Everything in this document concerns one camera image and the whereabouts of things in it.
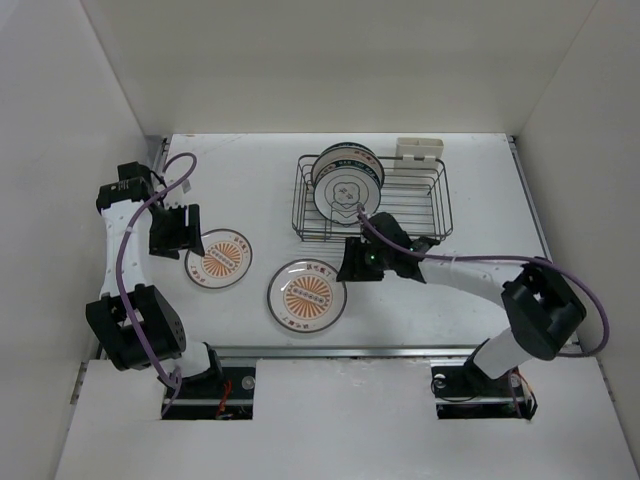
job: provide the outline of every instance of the orange sunburst pattern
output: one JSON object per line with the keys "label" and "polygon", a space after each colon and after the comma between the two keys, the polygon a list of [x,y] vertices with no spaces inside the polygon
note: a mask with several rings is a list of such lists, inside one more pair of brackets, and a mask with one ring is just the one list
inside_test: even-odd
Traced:
{"label": "orange sunburst pattern", "polygon": [[331,288],[320,277],[304,275],[289,284],[284,295],[284,304],[296,317],[314,320],[331,306]]}
{"label": "orange sunburst pattern", "polygon": [[242,252],[231,242],[217,242],[202,257],[202,268],[214,278],[228,277],[242,261]]}

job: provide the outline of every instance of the metal rack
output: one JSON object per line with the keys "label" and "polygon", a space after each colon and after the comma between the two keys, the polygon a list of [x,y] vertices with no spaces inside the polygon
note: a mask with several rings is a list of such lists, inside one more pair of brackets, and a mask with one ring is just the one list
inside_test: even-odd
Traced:
{"label": "metal rack", "polygon": [[[298,159],[291,224],[302,241],[342,242],[360,235],[358,224],[344,226],[324,218],[313,201],[311,169],[318,155]],[[430,168],[400,168],[400,157],[378,157],[385,170],[378,212],[392,214],[411,237],[444,240],[453,231],[449,183],[444,163]]]}

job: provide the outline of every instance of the beige wall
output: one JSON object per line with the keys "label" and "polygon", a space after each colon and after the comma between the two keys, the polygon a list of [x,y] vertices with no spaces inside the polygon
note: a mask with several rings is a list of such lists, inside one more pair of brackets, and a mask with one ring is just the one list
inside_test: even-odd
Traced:
{"label": "beige wall", "polygon": [[0,478],[49,478],[104,275],[98,187],[141,130],[78,0],[0,5]]}
{"label": "beige wall", "polygon": [[83,0],[147,133],[519,132],[595,0]]}
{"label": "beige wall", "polygon": [[[637,0],[599,0],[518,140],[554,259],[580,274],[611,316],[611,342],[601,358],[636,463],[639,26]],[[600,334],[597,317],[591,315],[581,338],[592,346]]]}

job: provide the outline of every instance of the white panel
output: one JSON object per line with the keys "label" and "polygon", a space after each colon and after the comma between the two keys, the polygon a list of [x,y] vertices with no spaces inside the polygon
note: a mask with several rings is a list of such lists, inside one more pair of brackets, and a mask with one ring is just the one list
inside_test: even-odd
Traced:
{"label": "white panel", "polygon": [[594,0],[83,0],[147,133],[518,132]]}
{"label": "white panel", "polygon": [[[554,258],[611,316],[601,355],[640,461],[640,3],[600,0],[522,132],[519,149]],[[590,315],[581,331],[601,335]]]}
{"label": "white panel", "polygon": [[160,421],[154,372],[93,361],[57,479],[637,480],[595,360],[523,371],[532,423],[437,420],[423,360],[263,361],[254,420]]}
{"label": "white panel", "polygon": [[77,0],[0,4],[0,477],[42,480],[104,274],[98,187],[145,144]]}
{"label": "white panel", "polygon": [[[541,255],[527,199],[504,135],[422,135],[444,140],[454,230],[434,252]],[[342,318],[317,334],[295,334],[271,317],[266,292],[284,264],[318,258],[340,268],[344,244],[301,242],[291,228],[297,159],[339,141],[393,155],[395,134],[174,136],[170,155],[199,158],[185,201],[199,203],[202,229],[230,228],[247,237],[254,259],[247,275],[222,290],[190,281],[183,262],[152,259],[154,284],[187,332],[211,345],[472,345],[508,324],[498,306],[464,292],[400,279],[350,283]],[[168,172],[187,168],[175,163]]]}

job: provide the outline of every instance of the table surface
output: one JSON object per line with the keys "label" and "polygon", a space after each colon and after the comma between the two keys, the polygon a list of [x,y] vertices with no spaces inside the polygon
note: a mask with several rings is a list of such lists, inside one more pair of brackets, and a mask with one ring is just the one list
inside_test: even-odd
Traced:
{"label": "table surface", "polygon": [[[297,159],[340,141],[381,156],[395,154],[398,136],[416,134],[175,135],[169,155],[193,152],[198,168],[184,201],[201,207],[203,231],[230,228],[253,247],[253,263],[237,284],[206,290],[191,282],[183,262],[154,259],[153,281],[187,332],[215,346],[459,346],[475,345],[507,326],[504,312],[446,287],[387,274],[380,283],[348,284],[346,309],[315,334],[281,327],[266,291],[274,273],[298,258],[340,267],[339,244],[301,242],[291,227]],[[434,252],[542,255],[529,204],[502,134],[419,134],[444,141],[453,234]],[[177,176],[187,161],[167,174]]]}
{"label": "table surface", "polygon": [[595,359],[531,361],[524,420],[438,420],[426,360],[264,360],[251,421],[160,421],[152,370],[89,364],[57,480],[637,480]]}

